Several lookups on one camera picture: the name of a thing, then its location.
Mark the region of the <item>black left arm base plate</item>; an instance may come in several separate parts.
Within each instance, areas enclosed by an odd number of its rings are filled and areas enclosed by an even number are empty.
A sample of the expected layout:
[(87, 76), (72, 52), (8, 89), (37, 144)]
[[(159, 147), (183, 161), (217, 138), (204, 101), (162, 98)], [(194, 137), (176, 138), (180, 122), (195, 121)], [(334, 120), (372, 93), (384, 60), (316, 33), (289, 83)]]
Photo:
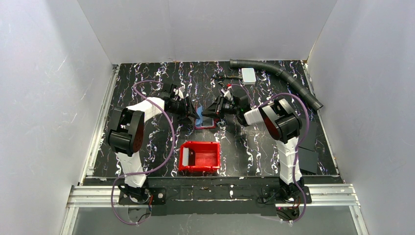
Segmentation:
[(151, 188), (144, 185), (134, 188), (126, 184), (117, 186), (120, 190), (118, 203), (120, 205), (164, 205), (167, 192), (165, 188)]

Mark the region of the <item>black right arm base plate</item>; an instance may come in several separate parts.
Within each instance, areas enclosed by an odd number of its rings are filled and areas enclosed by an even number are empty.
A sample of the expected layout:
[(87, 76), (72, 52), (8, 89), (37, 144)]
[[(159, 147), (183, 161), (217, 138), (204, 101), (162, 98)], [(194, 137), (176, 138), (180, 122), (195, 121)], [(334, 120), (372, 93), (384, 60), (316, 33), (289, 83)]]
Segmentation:
[(294, 207), (304, 202), (307, 204), (312, 203), (309, 187), (304, 186), (302, 190), (304, 195), (296, 186), (294, 186), (294, 192), (291, 194), (283, 191), (279, 186), (261, 187), (257, 202), (260, 204), (288, 204)]

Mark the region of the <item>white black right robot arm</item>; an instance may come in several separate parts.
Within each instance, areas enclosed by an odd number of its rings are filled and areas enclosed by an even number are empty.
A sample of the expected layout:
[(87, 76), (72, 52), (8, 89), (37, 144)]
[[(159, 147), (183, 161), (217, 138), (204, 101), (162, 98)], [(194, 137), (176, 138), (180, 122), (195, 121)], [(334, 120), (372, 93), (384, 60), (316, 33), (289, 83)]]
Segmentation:
[(263, 123), (277, 144), (280, 180), (285, 185), (292, 185), (301, 179), (299, 162), (295, 157), (302, 121), (286, 99), (276, 98), (253, 108), (250, 97), (243, 90), (227, 91), (205, 108), (202, 115), (212, 119), (235, 115), (243, 126)]

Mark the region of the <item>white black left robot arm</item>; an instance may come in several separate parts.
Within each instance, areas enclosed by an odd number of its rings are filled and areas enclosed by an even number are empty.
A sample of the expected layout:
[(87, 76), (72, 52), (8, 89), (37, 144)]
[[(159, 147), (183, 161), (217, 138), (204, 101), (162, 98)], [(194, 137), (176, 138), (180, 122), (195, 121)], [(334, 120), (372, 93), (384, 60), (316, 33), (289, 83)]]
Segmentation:
[(177, 115), (181, 124), (192, 124), (199, 119), (189, 96), (177, 85), (164, 83), (157, 97), (125, 108), (115, 108), (110, 118), (107, 143), (121, 163), (125, 185), (143, 187), (147, 173), (143, 170), (139, 150), (143, 142), (146, 121), (157, 115)]

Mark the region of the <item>red plastic bin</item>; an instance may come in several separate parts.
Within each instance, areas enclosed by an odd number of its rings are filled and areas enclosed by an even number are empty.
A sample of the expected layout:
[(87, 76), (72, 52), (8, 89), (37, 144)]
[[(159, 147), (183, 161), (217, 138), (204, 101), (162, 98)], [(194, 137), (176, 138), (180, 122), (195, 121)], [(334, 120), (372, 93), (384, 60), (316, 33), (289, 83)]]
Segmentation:
[(215, 173), (221, 166), (219, 142), (187, 141), (180, 147), (178, 170)]

